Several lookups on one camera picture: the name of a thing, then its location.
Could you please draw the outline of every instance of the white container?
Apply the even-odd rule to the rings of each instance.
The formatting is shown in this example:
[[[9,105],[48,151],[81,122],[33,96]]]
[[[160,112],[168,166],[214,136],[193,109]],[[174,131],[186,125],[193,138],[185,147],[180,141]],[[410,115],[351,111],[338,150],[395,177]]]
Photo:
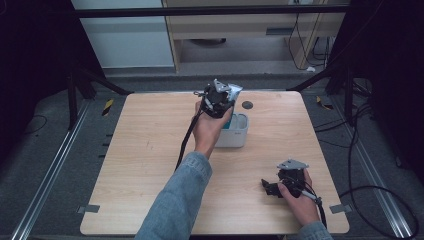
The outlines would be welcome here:
[[[249,118],[243,113],[233,113],[228,129],[222,129],[215,147],[243,147],[246,143]]]

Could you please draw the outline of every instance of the black device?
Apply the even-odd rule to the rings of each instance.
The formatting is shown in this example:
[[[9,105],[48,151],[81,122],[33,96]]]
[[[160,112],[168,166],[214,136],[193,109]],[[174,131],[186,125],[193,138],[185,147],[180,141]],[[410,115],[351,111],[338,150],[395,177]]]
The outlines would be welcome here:
[[[302,163],[293,159],[289,159],[277,166],[280,171],[278,171],[277,176],[283,183],[291,195],[295,198],[300,197],[300,195],[305,195],[312,199],[315,204],[318,206],[321,222],[327,227],[327,220],[325,217],[325,212],[322,207],[322,201],[320,197],[317,197],[312,187],[305,182],[305,168],[309,167],[308,164]],[[277,183],[269,183],[264,179],[261,179],[262,186],[265,188],[267,195],[277,196],[282,198],[283,196],[278,189]]]
[[[195,92],[195,94],[203,97],[200,108],[212,118],[222,118],[225,112],[232,106],[235,101],[229,100],[229,92],[231,88],[219,82],[217,79],[213,84],[208,84],[203,93]]]
[[[213,81],[213,84],[208,84],[203,93],[194,92],[195,95],[202,97],[200,108],[196,113],[196,116],[191,120],[191,124],[187,130],[183,142],[181,143],[180,155],[178,157],[177,165],[175,170],[180,166],[183,159],[184,150],[187,145],[190,134],[196,126],[197,120],[202,113],[206,113],[212,118],[222,118],[225,112],[234,106],[235,100],[229,100],[229,93],[231,88],[219,82],[217,79]]]
[[[277,167],[280,169],[277,176],[281,183],[289,189],[293,197],[298,198],[302,194],[302,191],[307,189],[303,169],[309,166],[305,163],[289,159],[279,164]],[[267,195],[273,195],[279,198],[283,197],[278,189],[277,183],[269,183],[264,179],[261,179],[261,182]]]

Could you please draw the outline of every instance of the aluminum rail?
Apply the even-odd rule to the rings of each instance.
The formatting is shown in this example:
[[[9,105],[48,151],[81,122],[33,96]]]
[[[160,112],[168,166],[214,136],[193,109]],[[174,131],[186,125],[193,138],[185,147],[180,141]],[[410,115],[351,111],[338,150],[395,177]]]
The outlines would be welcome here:
[[[34,226],[34,223],[36,222],[37,217],[40,214],[41,209],[43,208],[44,203],[47,200],[47,197],[49,196],[50,190],[53,187],[57,176],[59,175],[62,165],[66,160],[69,150],[71,149],[72,144],[74,143],[74,140],[79,130],[81,129],[89,106],[90,101],[85,100],[81,106],[79,120],[77,121],[75,127],[68,131],[68,133],[66,134],[62,145],[56,153],[56,156],[53,159],[52,164],[50,165],[50,168],[43,179],[43,182],[38,188],[37,193],[35,194],[30,206],[25,212],[25,215],[22,217],[19,225],[13,232],[11,239],[24,240],[28,238],[31,229]]]
[[[343,118],[344,114],[341,107],[342,100],[337,97],[331,97],[331,100],[333,101],[333,103],[335,103],[334,106],[337,112]],[[353,130],[350,128],[349,124],[345,123],[345,129],[349,137],[352,138]],[[363,145],[361,139],[358,140],[354,148],[356,150],[355,152],[357,154],[358,161],[360,162],[368,181],[373,185],[387,188],[386,183],[378,173],[377,168],[374,166],[371,157],[368,155],[367,150],[365,149],[365,146]],[[382,192],[377,189],[374,190],[374,193],[396,237],[410,237],[412,235],[412,231],[405,217],[403,216],[402,211],[397,205],[395,198],[391,194],[387,192]]]

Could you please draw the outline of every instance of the dark background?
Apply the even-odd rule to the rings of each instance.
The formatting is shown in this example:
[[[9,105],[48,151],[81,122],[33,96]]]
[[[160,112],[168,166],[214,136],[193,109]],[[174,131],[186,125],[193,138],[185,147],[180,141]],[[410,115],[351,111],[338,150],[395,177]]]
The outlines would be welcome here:
[[[346,14],[330,61],[372,82],[370,102],[398,165],[418,173],[424,168],[424,2],[351,4],[368,8]],[[345,77],[346,72],[335,74],[329,85],[343,87]]]
[[[71,1],[15,0],[7,1],[0,16],[0,166],[37,103],[66,89],[74,66],[104,77],[79,19],[48,16],[73,9]]]

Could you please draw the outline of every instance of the hand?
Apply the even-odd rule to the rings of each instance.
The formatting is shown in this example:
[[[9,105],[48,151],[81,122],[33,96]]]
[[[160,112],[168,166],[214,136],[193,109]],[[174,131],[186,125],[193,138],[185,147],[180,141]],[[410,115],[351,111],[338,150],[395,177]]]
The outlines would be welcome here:
[[[308,183],[309,186],[312,187],[312,180],[309,176],[308,171],[306,169],[304,169],[303,171],[306,183]],[[286,199],[287,203],[289,204],[289,207],[293,212],[294,216],[296,217],[297,221],[302,226],[308,225],[312,222],[320,221],[317,206],[312,199],[308,198],[303,194],[301,194],[299,198],[293,197],[287,187],[280,182],[278,183],[278,189],[280,190],[281,195],[283,195],[284,199]]]
[[[196,111],[198,112],[200,101],[196,103]],[[231,118],[232,108],[228,109],[222,118],[212,118],[206,113],[200,115],[196,126],[193,129],[195,139],[194,151],[203,153],[208,159],[212,154],[213,148],[218,141],[222,127]]]

